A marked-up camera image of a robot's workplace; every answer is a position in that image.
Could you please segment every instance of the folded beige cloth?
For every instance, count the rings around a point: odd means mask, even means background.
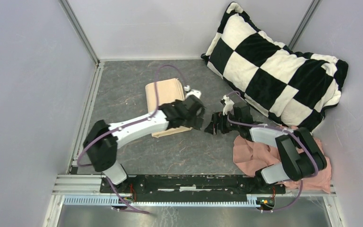
[[[184,100],[183,86],[176,78],[167,79],[157,82],[159,105],[164,103],[171,103],[176,99]],[[155,110],[156,97],[154,83],[147,84],[145,86],[145,93],[147,96],[148,112]],[[190,131],[192,128],[180,127],[177,129],[168,129],[166,131],[159,131],[152,133],[153,137],[159,138],[162,136],[172,135],[175,133]]]

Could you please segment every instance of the pillow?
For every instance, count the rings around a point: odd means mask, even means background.
[[[235,2],[201,58],[263,115],[310,131],[338,104],[348,69],[336,57],[292,52],[274,42]]]

